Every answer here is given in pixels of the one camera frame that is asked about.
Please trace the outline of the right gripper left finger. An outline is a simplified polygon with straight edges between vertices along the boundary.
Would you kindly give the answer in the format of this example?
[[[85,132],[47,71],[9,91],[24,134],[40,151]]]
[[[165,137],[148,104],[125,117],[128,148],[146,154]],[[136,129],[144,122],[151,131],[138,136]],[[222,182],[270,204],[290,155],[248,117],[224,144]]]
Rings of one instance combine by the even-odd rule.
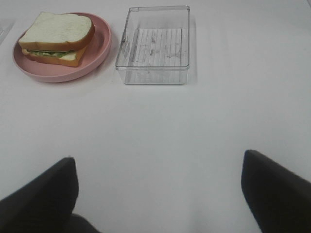
[[[73,213],[79,185],[75,160],[65,157],[0,201],[2,233],[96,233]]]

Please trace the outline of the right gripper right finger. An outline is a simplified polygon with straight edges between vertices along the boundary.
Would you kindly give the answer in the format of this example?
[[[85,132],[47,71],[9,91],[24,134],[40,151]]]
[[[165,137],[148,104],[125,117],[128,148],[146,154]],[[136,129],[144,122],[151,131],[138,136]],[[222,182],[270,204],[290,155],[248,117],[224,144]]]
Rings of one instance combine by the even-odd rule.
[[[241,187],[261,232],[311,231],[311,183],[307,180],[256,150],[246,150]]]

